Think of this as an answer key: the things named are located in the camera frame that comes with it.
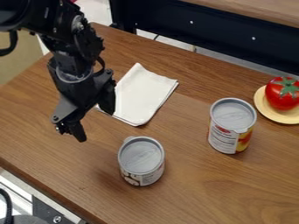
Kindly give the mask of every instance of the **tomato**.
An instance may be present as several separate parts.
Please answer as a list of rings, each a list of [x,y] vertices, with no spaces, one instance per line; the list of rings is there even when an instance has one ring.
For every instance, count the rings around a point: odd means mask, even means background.
[[[275,109],[290,110],[299,106],[299,80],[291,77],[273,78],[266,86],[266,97]]]

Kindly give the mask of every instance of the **folded cloth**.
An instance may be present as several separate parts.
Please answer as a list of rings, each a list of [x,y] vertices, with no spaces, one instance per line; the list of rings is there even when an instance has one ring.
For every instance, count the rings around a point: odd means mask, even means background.
[[[113,117],[132,126],[150,121],[178,85],[177,80],[157,75],[136,63],[118,82]]]

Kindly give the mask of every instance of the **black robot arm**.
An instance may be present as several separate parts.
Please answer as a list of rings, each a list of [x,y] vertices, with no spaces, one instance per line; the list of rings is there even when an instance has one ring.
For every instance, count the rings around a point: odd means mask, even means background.
[[[51,121],[60,134],[86,141],[80,124],[86,112],[97,103],[108,114],[115,112],[113,71],[100,57],[103,39],[69,0],[0,1],[0,31],[10,33],[10,46],[0,50],[0,56],[13,51],[17,30],[37,33],[53,54],[48,69],[60,93]],[[96,62],[102,69],[95,73]]]

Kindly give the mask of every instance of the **tin can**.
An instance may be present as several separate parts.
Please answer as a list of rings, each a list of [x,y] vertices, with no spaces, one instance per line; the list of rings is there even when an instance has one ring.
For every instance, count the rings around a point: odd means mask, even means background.
[[[235,154],[250,142],[257,115],[253,106],[237,98],[216,101],[210,110],[208,141],[217,151]]]
[[[163,146],[147,136],[128,137],[118,153],[122,177],[133,186],[149,186],[164,172]]]

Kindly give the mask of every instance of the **yellow plate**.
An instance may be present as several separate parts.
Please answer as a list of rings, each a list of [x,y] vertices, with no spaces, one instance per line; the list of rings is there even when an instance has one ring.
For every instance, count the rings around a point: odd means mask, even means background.
[[[298,124],[299,123],[299,106],[288,110],[278,110],[272,108],[265,96],[266,86],[260,87],[254,95],[255,107],[268,119],[277,123]]]

